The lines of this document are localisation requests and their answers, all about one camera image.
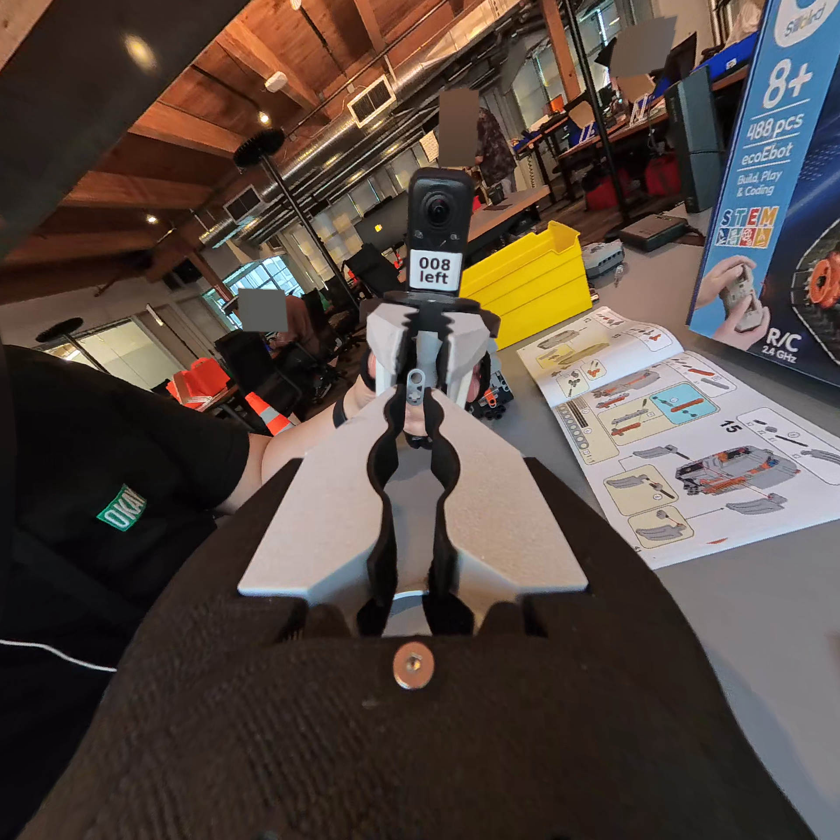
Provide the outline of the grey orange robot model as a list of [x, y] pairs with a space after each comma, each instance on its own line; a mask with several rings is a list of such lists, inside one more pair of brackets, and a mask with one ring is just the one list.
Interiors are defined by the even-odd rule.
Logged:
[[485, 390], [478, 394], [474, 401], [468, 403], [467, 407], [478, 419], [496, 421], [504, 416], [513, 399], [504, 375], [500, 371], [493, 371]]

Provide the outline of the red bag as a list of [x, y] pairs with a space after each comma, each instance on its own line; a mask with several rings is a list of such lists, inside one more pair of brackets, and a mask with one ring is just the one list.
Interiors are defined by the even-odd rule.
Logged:
[[600, 212], [618, 207], [612, 176], [602, 167], [592, 167], [583, 176], [581, 186], [587, 211]]
[[645, 192], [651, 197], [681, 194], [679, 163], [674, 152], [652, 157], [644, 172]]

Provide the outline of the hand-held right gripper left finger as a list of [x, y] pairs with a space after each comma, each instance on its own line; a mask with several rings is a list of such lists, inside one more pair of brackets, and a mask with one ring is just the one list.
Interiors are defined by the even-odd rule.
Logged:
[[405, 406], [405, 387], [387, 388], [303, 458], [238, 582], [240, 595], [335, 606], [359, 634], [414, 619], [413, 591], [396, 591], [385, 490], [399, 464]]

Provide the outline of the yellow storage bin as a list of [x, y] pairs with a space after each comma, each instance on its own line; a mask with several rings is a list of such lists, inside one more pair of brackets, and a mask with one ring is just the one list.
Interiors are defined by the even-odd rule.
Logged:
[[478, 301], [500, 318], [500, 350], [592, 308], [580, 233], [549, 222], [467, 268], [462, 298]]

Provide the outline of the orange traffic cone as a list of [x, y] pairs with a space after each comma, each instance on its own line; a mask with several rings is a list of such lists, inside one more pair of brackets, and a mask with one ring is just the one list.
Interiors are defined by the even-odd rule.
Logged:
[[245, 399], [262, 423], [266, 425], [272, 437], [286, 432], [295, 425], [287, 416], [278, 412], [257, 393], [250, 392], [245, 395]]

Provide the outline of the orange crate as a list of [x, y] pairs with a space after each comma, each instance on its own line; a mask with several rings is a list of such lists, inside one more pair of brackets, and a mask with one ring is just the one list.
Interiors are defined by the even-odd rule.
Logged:
[[228, 390], [230, 377], [220, 363], [200, 358], [189, 369], [178, 371], [164, 386], [178, 403], [203, 411], [220, 394]]

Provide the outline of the grey desk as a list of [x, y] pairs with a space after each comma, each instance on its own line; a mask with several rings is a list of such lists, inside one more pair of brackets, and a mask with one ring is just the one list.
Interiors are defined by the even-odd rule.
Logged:
[[[686, 327], [702, 248], [628, 250], [601, 303], [666, 326], [686, 348], [838, 434], [838, 390]], [[756, 753], [818, 838], [838, 838], [838, 522], [658, 572], [693, 626]]]

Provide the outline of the black pole lamp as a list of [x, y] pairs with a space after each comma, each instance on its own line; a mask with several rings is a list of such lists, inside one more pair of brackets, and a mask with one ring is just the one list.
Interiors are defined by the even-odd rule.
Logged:
[[347, 298], [351, 309], [355, 312], [357, 319], [360, 319], [361, 310], [359, 302], [356, 300], [350, 286], [347, 284], [343, 276], [343, 270], [332, 258], [325, 243], [321, 240], [319, 234], [314, 229], [310, 218], [304, 213], [294, 195], [292, 195], [288, 185], [284, 181], [281, 173], [277, 169], [276, 163], [274, 162], [274, 154], [282, 147], [285, 139], [285, 134], [279, 129], [259, 131], [237, 148], [236, 152], [234, 152], [233, 161], [240, 170], [260, 165], [261, 168], [268, 174], [270, 180], [277, 184], [280, 194], [286, 200], [292, 212], [297, 216], [300, 224], [312, 238], [324, 261], [331, 269], [335, 279], [339, 282], [341, 291]]
[[88, 352], [76, 338], [76, 332], [81, 329], [83, 323], [83, 318], [79, 317], [62, 320], [38, 333], [35, 339], [39, 344], [54, 343], [59, 339], [63, 339], [67, 343], [71, 344], [76, 351], [78, 351], [85, 359], [87, 359], [88, 362], [92, 364], [95, 369], [107, 374], [109, 373], [108, 369], [96, 360], [96, 358]]

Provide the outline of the grey background table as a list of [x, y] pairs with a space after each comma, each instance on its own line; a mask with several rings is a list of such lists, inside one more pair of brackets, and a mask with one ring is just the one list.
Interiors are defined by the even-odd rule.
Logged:
[[484, 205], [472, 213], [465, 259], [476, 260], [482, 249], [503, 239], [520, 223], [538, 223], [538, 204], [547, 196], [553, 196], [550, 185], [541, 185], [515, 192], [498, 204]]

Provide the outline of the ceiling air vent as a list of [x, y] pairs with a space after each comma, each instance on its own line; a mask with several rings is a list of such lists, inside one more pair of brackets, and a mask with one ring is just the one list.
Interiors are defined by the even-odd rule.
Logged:
[[353, 123], [358, 128], [370, 124], [396, 102], [391, 79], [387, 75], [377, 78], [347, 103]]

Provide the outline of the building instruction booklet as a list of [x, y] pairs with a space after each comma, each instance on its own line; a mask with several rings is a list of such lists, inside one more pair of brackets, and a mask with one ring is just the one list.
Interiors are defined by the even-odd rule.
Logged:
[[518, 356], [652, 570], [838, 520], [838, 438], [667, 329], [603, 307]]

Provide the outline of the dark green case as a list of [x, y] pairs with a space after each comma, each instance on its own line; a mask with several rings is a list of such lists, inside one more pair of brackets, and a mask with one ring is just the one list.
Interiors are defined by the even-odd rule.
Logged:
[[718, 199], [726, 163], [730, 108], [714, 92], [708, 66], [693, 70], [665, 92], [667, 140], [675, 153], [687, 212], [698, 214]]

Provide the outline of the person's left hand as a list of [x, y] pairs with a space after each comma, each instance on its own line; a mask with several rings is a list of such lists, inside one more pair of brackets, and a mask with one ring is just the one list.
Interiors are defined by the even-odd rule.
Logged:
[[[489, 374], [485, 372], [489, 355], [477, 363], [472, 371], [469, 390], [465, 404], [474, 403], [487, 389]], [[376, 398], [375, 373], [377, 359], [370, 349], [367, 349], [360, 362], [360, 373], [356, 382], [341, 398], [340, 402], [333, 405], [333, 425], [339, 427], [344, 421], [350, 420], [363, 408]], [[426, 428], [424, 420], [424, 409], [421, 406], [406, 405], [404, 433], [410, 438], [425, 438]]]

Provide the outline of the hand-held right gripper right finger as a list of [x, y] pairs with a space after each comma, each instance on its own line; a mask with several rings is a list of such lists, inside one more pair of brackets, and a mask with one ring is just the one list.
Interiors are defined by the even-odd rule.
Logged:
[[472, 634], [491, 607], [589, 584], [520, 452], [437, 390], [423, 410], [441, 486], [423, 595], [432, 634]]

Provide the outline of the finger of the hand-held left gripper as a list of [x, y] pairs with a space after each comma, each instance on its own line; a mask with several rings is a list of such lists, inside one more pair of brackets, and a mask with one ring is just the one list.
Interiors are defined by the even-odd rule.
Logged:
[[490, 330], [475, 312], [446, 312], [446, 335], [437, 354], [437, 388], [452, 403], [465, 403], [474, 368], [487, 353]]
[[366, 337], [375, 358], [375, 393], [404, 383], [410, 320], [415, 308], [375, 308], [366, 317]]

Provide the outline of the person's black clothing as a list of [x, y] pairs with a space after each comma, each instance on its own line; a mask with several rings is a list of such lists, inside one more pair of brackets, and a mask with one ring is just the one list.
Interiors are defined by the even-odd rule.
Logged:
[[14, 505], [2, 594], [1, 834], [64, 772], [153, 603], [215, 531], [249, 434], [6, 346]]

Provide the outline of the blue robot kit box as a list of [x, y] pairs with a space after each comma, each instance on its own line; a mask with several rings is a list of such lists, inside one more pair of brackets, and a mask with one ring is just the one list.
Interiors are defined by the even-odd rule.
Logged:
[[838, 386], [839, 2], [767, 2], [686, 321]]

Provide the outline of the black office chair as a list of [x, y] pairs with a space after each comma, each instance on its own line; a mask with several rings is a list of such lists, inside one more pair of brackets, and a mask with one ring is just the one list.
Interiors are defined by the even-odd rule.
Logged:
[[294, 413], [298, 391], [280, 374], [258, 332], [229, 332], [214, 348], [244, 396], [255, 393], [280, 414]]

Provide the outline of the grey brick block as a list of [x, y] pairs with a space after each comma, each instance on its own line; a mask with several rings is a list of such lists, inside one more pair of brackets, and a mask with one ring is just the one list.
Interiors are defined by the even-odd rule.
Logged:
[[622, 266], [625, 249], [619, 239], [602, 241], [582, 246], [581, 257], [586, 279], [592, 281]]

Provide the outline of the black flat device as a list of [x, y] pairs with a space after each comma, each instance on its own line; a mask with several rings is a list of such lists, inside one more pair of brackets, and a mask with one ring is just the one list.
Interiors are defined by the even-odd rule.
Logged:
[[630, 248], [651, 253], [676, 242], [688, 232], [689, 224], [683, 217], [667, 214], [650, 214], [618, 230], [619, 240]]

